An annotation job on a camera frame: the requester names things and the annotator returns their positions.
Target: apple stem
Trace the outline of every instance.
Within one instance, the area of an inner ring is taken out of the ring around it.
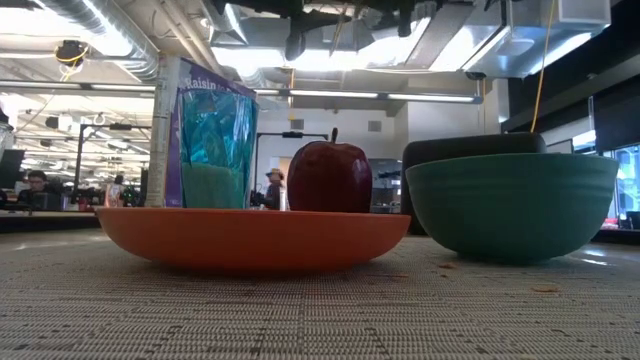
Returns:
[[[336,140],[338,140],[338,128],[333,128],[333,131],[331,131],[331,142],[335,144]]]

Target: orange plate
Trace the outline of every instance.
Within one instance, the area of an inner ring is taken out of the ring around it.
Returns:
[[[234,272],[328,271],[365,263],[406,234],[403,215],[214,209],[98,210],[124,250],[168,265]]]

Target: man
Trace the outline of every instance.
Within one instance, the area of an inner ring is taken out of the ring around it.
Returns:
[[[270,185],[263,203],[269,210],[280,210],[280,189],[282,188],[284,174],[280,169],[274,168],[267,174],[267,177]]]
[[[40,170],[29,173],[29,189],[22,190],[18,195],[18,203],[33,205],[33,196],[37,193],[51,192],[47,189],[47,175]]]

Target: computer monitor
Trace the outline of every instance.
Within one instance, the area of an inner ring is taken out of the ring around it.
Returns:
[[[0,160],[0,189],[13,189],[20,178],[24,150],[5,150]]]

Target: bowl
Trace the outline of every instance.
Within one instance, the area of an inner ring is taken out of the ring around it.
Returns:
[[[588,243],[607,216],[615,160],[503,154],[407,169],[420,223],[442,246],[502,262],[536,262]]]
[[[259,210],[103,208],[106,234],[160,263],[224,273],[322,272],[366,263],[394,248],[402,215]]]

